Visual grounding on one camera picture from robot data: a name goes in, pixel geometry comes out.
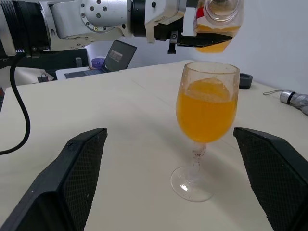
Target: black cable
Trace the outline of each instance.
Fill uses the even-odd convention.
[[[22,53],[20,54],[19,56],[17,56],[14,60],[14,62],[12,63],[11,65],[11,69],[10,69],[10,82],[11,82],[11,87],[13,89],[13,92],[14,92],[14,95],[19,103],[19,106],[24,114],[24,117],[25,117],[25,121],[26,121],[26,132],[25,132],[25,136],[23,138],[23,140],[18,144],[16,145],[15,147],[11,148],[11,149],[8,149],[8,150],[5,150],[5,151],[1,151],[0,152],[0,155],[4,155],[4,154],[8,154],[8,153],[12,153],[12,152],[15,152],[16,150],[20,149],[28,140],[29,138],[29,135],[30,135],[30,118],[29,118],[29,115],[28,115],[28,112],[26,110],[26,107],[24,105],[24,102],[22,101],[20,95],[19,95],[19,92],[17,90],[17,86],[16,86],[16,82],[15,82],[15,69],[16,69],[16,66],[17,64],[19,63],[20,60],[22,60],[23,58],[25,58],[26,54],[25,53]]]

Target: laptop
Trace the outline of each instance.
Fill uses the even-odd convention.
[[[66,73],[64,75],[66,78],[76,78],[125,70],[134,56],[136,49],[137,47],[116,40],[113,42],[100,69]]]

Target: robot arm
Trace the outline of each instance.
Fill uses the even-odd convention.
[[[215,33],[183,36],[186,7],[196,5],[197,0],[0,0],[0,58],[19,52],[39,57],[41,51],[79,49],[121,36],[145,37],[149,43],[170,39],[172,54],[176,45],[205,47],[232,39]]]

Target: orange juice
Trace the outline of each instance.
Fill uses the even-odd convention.
[[[217,33],[217,34],[223,34],[223,35],[228,35],[228,36],[235,36],[240,29],[240,26],[233,26],[233,27],[227,27],[223,29],[218,29],[218,28],[210,28],[209,26],[205,25],[200,25],[198,24],[197,26],[197,32],[202,33],[202,32],[212,32],[212,33]],[[230,44],[230,41],[222,42],[219,44],[215,44],[213,46],[209,47],[201,47],[201,48],[196,48],[197,51],[199,52],[204,52],[204,53],[220,53],[223,52],[226,47]]]
[[[182,131],[193,141],[218,140],[233,123],[237,96],[231,97],[224,84],[215,78],[181,86],[177,101],[177,119]]]

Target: white wall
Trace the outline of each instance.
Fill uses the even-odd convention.
[[[148,45],[144,38],[121,40],[138,47],[130,68],[185,59],[220,61],[236,65],[259,82],[308,93],[307,9],[305,0],[245,0],[244,24],[221,54],[177,48],[176,55],[167,55],[168,42]],[[192,18],[193,12],[186,13],[187,18]],[[88,46],[90,58],[106,55],[111,44]]]

